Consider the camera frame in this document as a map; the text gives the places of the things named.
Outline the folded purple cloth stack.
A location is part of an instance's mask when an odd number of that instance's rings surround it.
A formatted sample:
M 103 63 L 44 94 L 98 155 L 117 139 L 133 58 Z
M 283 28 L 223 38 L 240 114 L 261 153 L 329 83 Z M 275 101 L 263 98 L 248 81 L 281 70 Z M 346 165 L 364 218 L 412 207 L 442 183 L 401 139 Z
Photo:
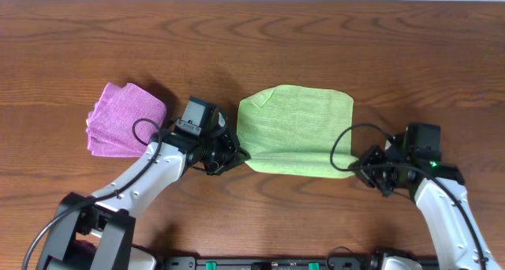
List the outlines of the folded purple cloth stack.
M 108 83 L 88 113 L 88 150 L 94 156 L 138 158 L 157 126 L 166 117 L 166 105 L 133 83 Z

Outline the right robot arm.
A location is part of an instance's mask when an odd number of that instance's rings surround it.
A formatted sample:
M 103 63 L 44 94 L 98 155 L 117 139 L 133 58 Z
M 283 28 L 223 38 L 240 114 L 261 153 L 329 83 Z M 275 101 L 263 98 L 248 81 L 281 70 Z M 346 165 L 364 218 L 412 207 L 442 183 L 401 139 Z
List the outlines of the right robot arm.
M 442 161 L 441 128 L 410 123 L 386 138 L 384 148 L 372 146 L 348 169 L 385 197 L 408 191 L 427 223 L 440 269 L 499 269 L 469 207 L 462 172 Z

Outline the light green microfibre cloth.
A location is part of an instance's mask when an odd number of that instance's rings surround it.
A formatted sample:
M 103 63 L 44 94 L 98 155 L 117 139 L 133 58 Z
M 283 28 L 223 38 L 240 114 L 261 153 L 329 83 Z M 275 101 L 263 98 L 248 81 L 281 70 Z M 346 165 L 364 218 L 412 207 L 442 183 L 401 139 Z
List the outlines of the light green microfibre cloth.
M 289 174 L 343 179 L 338 171 L 356 160 L 351 133 L 338 136 L 352 124 L 354 99 L 332 89 L 279 85 L 239 103 L 237 135 L 251 159 L 246 164 L 266 174 Z

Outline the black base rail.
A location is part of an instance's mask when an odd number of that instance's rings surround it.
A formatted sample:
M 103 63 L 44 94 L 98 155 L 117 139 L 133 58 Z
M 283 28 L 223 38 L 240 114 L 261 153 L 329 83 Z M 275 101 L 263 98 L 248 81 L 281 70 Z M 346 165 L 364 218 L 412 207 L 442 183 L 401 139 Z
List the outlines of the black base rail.
M 331 257 L 329 264 L 337 270 L 362 270 L 366 258 L 341 256 Z M 436 259 L 425 258 L 419 260 L 422 269 L 439 269 Z M 307 258 L 195 258 L 195 257 L 165 257 L 160 259 L 159 270 L 326 270 L 327 262 L 324 259 Z

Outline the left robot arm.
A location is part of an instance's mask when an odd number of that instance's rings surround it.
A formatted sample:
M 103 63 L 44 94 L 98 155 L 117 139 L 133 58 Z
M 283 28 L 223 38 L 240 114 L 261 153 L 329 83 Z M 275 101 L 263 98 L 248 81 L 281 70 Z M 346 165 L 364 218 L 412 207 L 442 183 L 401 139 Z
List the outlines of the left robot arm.
M 221 107 L 192 97 L 180 118 L 156 126 L 143 155 L 113 182 L 88 197 L 64 197 L 22 267 L 43 242 L 38 269 L 156 269 L 156 256 L 133 244 L 136 221 L 153 200 L 190 168 L 221 175 L 249 158 Z

